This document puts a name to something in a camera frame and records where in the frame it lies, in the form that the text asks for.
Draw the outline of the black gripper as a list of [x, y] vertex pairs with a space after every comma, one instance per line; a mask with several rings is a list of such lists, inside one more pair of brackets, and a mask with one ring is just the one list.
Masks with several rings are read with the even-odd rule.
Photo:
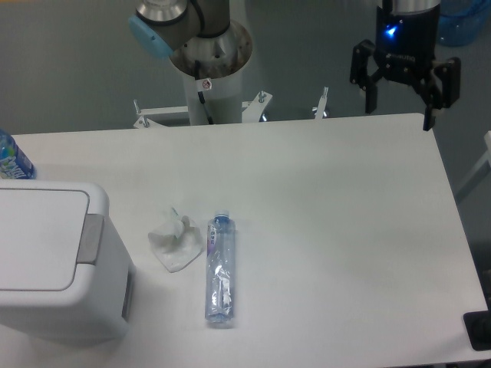
[[[379, 3], [376, 41], [353, 47], [350, 82], [365, 93], [365, 113], [377, 108], [380, 79], [411, 86], [425, 104], [423, 131], [436, 123], [436, 110], [450, 108], [460, 98], [460, 59], [435, 61], [440, 5], [438, 3]], [[374, 56], [377, 70], [368, 73]]]

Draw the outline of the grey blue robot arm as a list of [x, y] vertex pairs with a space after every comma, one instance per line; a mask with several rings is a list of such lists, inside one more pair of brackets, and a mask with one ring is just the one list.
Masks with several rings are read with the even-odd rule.
[[[440, 3], [380, 1], [376, 38], [356, 44], [349, 80], [365, 95], [365, 111], [377, 107], [377, 83], [411, 87], [425, 105], [423, 129], [435, 113], [460, 98], [461, 62], [435, 57]], [[155, 58], [169, 59], [181, 73], [192, 125], [259, 121], [265, 104], [242, 105], [242, 70], [252, 54], [248, 31], [230, 17], [227, 1], [141, 1], [129, 29]]]

